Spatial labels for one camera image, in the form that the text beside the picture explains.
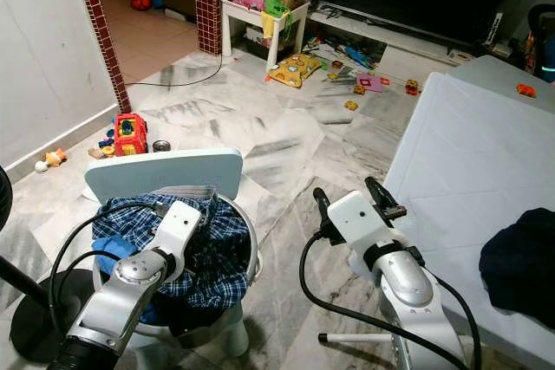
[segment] terracotta floor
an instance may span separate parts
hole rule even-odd
[[[163,10],[134,10],[129,0],[101,0],[126,82],[140,81],[197,49],[193,23]]]

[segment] black stand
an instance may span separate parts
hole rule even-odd
[[[62,274],[56,274],[55,290]],[[50,320],[47,292],[50,279],[36,283],[1,256],[0,277],[26,295],[11,321],[10,338],[14,348],[25,360],[50,363],[57,356],[62,341]],[[70,273],[59,301],[62,307],[60,318],[65,328],[69,328],[94,292],[90,270],[74,269]]]

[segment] tile floor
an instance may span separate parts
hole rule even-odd
[[[147,78],[150,82],[196,81],[212,74],[219,58],[192,53]],[[173,149],[234,147],[244,157],[236,202],[254,223],[264,270],[243,300],[250,349],[238,358],[226,357],[215,346],[175,352],[179,369],[235,370],[350,370],[395,369],[391,346],[344,344],[322,346],[319,332],[362,333],[374,328],[326,313],[311,304],[298,282],[298,260],[308,237],[317,229],[319,215],[311,195],[324,188],[335,201],[349,190],[366,192],[362,180],[383,180],[402,137],[417,97],[404,93],[393,80],[382,93],[355,100],[359,108],[343,108],[353,100],[352,85],[333,85],[318,70],[300,89],[264,82],[264,61],[235,51],[223,59],[222,69],[209,80],[179,88],[132,86],[131,100],[149,126],[148,141],[168,140]],[[29,232],[0,233],[0,248],[14,246],[36,251],[40,264],[20,267],[35,276],[49,268],[75,224],[99,206],[82,196],[83,174],[90,161],[87,148],[100,131],[68,149],[69,160],[44,174],[32,173],[14,184],[14,209],[7,227]],[[72,244],[70,258],[90,250],[87,229]],[[17,256],[20,251],[6,253]],[[317,243],[307,262],[310,288],[330,302],[380,316],[377,291],[354,276],[347,264],[349,250]],[[13,295],[0,306],[0,368],[43,368],[26,362],[9,340],[10,317],[17,302]],[[464,342],[470,356],[468,338]],[[523,369],[492,349],[484,348],[488,370]],[[133,358],[119,369],[137,368]]]
[[[193,23],[163,10],[134,10],[129,0],[101,0],[125,82],[154,74],[197,48]]]

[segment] white table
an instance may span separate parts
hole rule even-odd
[[[299,21],[297,34],[295,36],[295,52],[301,52],[303,47],[304,24],[306,22],[306,14],[309,9],[309,3],[305,3],[291,12],[291,23]],[[222,54],[230,56],[232,54],[232,36],[229,28],[230,17],[235,17],[241,21],[251,23],[262,28],[262,17],[260,12],[248,9],[245,6],[222,0]],[[271,38],[270,50],[268,52],[268,60],[266,62],[266,71],[276,64],[278,60],[278,43],[279,31],[285,28],[285,17],[274,17],[274,33]]]
[[[555,211],[555,88],[491,57],[452,72],[489,89],[430,75],[385,181],[408,208],[395,227],[461,292],[487,345],[531,369],[553,369],[555,331],[493,308],[478,264],[484,243],[524,211]],[[538,98],[519,96],[519,82]],[[456,300],[443,301],[469,334]]]

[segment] baseboard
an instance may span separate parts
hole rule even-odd
[[[105,108],[94,116],[83,121],[79,125],[69,129],[67,132],[62,133],[60,136],[52,139],[42,146],[39,146],[37,149],[18,159],[13,164],[8,165],[4,168],[4,170],[8,174],[10,182],[14,184],[19,179],[33,172],[35,170],[35,163],[38,160],[44,160],[44,154],[46,152],[57,149],[58,147],[61,149],[69,149],[90,136],[92,133],[102,129],[119,112],[120,108],[118,105],[113,104],[112,106]]]

